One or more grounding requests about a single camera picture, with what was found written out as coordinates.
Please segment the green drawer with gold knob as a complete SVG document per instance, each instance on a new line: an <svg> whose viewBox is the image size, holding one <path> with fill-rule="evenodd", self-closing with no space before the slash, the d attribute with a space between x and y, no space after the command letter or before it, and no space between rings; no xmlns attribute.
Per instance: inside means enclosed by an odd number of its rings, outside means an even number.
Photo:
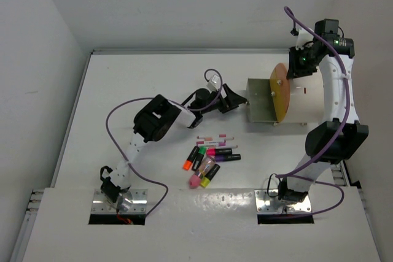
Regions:
<svg viewBox="0 0 393 262"><path fill-rule="evenodd" d="M247 116L251 123L269 123L278 125L274 108L274 98L269 79L248 78L246 85Z"/></svg>

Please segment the purple black highlighter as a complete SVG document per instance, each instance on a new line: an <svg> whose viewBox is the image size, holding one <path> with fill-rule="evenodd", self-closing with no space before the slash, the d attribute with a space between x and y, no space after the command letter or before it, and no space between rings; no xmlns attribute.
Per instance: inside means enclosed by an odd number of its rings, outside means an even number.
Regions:
<svg viewBox="0 0 393 262"><path fill-rule="evenodd" d="M216 162L238 161L241 159L241 155L240 154L216 155L214 159Z"/></svg>

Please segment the orange black highlighter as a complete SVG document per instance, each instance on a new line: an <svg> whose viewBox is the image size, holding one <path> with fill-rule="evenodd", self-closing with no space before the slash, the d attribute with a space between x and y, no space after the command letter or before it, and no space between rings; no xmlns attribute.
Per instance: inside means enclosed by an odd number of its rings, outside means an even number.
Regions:
<svg viewBox="0 0 393 262"><path fill-rule="evenodd" d="M199 147L194 146L194 148L190 152L189 156L187 157L187 159L182 167L184 170L188 171L192 167L193 162L194 162L198 152L199 152Z"/></svg>

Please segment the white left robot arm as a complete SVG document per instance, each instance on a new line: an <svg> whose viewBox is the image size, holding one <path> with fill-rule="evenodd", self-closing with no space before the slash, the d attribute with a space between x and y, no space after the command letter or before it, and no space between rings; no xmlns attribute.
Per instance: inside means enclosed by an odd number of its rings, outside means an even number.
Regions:
<svg viewBox="0 0 393 262"><path fill-rule="evenodd" d="M131 143L128 150L124 151L109 130L109 119L117 109L138 101L147 101L148 103L135 115ZM188 129L194 129L202 122L204 114L214 110L225 114L245 103L247 103L247 99L244 96L235 93L224 83L217 88L213 86L199 88L190 94L182 104L158 94L153 98L132 99L116 106L109 112L105 126L110 139L122 156L122 161L114 169L109 166L101 168L101 192L110 202L117 203L119 197L128 192L131 187L129 172L132 171L143 181L165 188L161 201L164 200L169 192L168 186L142 176L133 167L142 149L149 142L162 140L176 122Z"/></svg>

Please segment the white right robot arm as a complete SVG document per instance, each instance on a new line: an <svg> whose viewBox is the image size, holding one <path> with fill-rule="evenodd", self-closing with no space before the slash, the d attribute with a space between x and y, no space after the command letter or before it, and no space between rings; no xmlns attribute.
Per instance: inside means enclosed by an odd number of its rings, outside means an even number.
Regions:
<svg viewBox="0 0 393 262"><path fill-rule="evenodd" d="M338 20L320 20L314 29L296 31L297 43L289 49L288 80L321 73L324 113L319 126L307 134L305 155L297 167L278 176L281 202L304 201L311 184L331 165L350 159L368 137L368 126L360 123L354 105L354 41L340 29Z"/></svg>

